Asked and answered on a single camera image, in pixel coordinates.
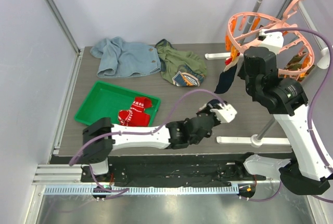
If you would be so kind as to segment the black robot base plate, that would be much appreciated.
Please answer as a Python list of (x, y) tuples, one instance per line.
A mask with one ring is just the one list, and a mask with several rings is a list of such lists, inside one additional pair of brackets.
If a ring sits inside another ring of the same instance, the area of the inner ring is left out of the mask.
[(247, 154), (109, 156), (109, 171), (98, 182), (118, 187), (217, 187), (234, 181), (261, 182), (242, 163)]

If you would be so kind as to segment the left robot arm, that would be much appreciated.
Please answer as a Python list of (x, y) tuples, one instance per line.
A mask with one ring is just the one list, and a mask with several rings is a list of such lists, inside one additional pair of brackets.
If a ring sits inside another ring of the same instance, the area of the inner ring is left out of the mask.
[(213, 99), (199, 109), (196, 116), (183, 121), (169, 122), (155, 127), (129, 127), (112, 124), (102, 118), (83, 131), (83, 149), (79, 163), (93, 169), (93, 176), (100, 182), (111, 175), (108, 156), (113, 150), (126, 148), (186, 149), (209, 138), (214, 127), (222, 124), (226, 102)]

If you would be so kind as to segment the navy santa sock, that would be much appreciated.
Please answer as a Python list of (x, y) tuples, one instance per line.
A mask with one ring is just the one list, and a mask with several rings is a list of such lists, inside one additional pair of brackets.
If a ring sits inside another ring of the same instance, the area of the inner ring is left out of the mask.
[(219, 76), (219, 81), (214, 91), (216, 94), (224, 94), (230, 89), (235, 79), (235, 74), (237, 71), (237, 63), (238, 59), (234, 60), (232, 60), (232, 58), (226, 59), (225, 61), (226, 66)]
[(221, 108), (221, 102), (217, 99), (212, 99), (209, 102), (205, 103), (202, 107), (200, 107), (197, 113), (210, 112), (212, 109), (220, 109), (220, 108)]

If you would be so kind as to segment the red snowflake sock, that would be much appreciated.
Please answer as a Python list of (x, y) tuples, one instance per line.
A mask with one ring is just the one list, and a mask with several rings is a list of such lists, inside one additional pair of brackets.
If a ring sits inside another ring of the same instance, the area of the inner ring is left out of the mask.
[(136, 112), (145, 112), (146, 109), (152, 107), (152, 101), (147, 97), (135, 97), (130, 106), (130, 110)]
[(118, 113), (118, 121), (123, 126), (147, 127), (150, 122), (150, 115), (135, 110), (121, 110)]

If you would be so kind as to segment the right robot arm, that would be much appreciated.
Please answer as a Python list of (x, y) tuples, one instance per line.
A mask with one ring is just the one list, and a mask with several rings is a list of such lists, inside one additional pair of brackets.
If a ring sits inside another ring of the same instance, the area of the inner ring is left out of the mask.
[(264, 46), (250, 46), (243, 55), (247, 94), (267, 108), (282, 127), (295, 157), (279, 160), (253, 154), (235, 166), (236, 176), (242, 180), (253, 174), (274, 178), (296, 195), (319, 197), (330, 188), (332, 180), (332, 158), (312, 120), (324, 85), (309, 102), (298, 81), (279, 77), (275, 52)]

